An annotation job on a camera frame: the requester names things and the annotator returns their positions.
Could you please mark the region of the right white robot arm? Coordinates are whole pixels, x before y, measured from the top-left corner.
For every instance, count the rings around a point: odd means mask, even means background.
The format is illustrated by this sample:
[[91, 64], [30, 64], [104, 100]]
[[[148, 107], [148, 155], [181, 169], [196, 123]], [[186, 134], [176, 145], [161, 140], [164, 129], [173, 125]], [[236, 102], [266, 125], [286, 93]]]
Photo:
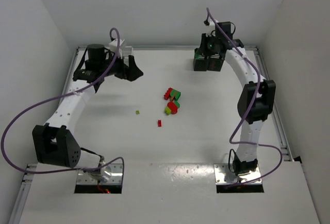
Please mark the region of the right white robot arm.
[[207, 59], [219, 56], [232, 68], [242, 86], [237, 104], [241, 120], [234, 130], [240, 131], [241, 135], [234, 159], [229, 164], [235, 175], [247, 174], [255, 171], [258, 164], [260, 131], [273, 111], [276, 84], [260, 74], [247, 56], [243, 43], [233, 39], [231, 22], [207, 19], [204, 24], [208, 31], [202, 34], [200, 47], [195, 53]]

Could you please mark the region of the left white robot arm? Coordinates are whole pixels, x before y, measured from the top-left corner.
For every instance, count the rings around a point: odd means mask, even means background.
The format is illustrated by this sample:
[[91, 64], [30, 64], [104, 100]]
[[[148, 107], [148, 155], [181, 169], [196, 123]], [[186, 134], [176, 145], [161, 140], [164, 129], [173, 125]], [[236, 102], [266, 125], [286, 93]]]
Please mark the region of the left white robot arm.
[[97, 168], [103, 157], [79, 146], [74, 137], [77, 121], [87, 102], [97, 93], [105, 77], [135, 81], [143, 76], [133, 55], [123, 55], [123, 40], [113, 40], [108, 46], [90, 44], [75, 69], [66, 97], [44, 125], [32, 131], [39, 163], [65, 168]]

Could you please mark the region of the red lego brick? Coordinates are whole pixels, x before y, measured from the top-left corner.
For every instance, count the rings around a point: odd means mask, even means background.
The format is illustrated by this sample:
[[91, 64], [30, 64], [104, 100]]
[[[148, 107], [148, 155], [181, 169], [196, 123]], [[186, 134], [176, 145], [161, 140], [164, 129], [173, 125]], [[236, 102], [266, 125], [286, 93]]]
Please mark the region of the red lego brick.
[[165, 94], [163, 96], [165, 100], [170, 100], [170, 93], [171, 93], [171, 91], [172, 91], [172, 88], [168, 88], [167, 89], [167, 91], [165, 92]]

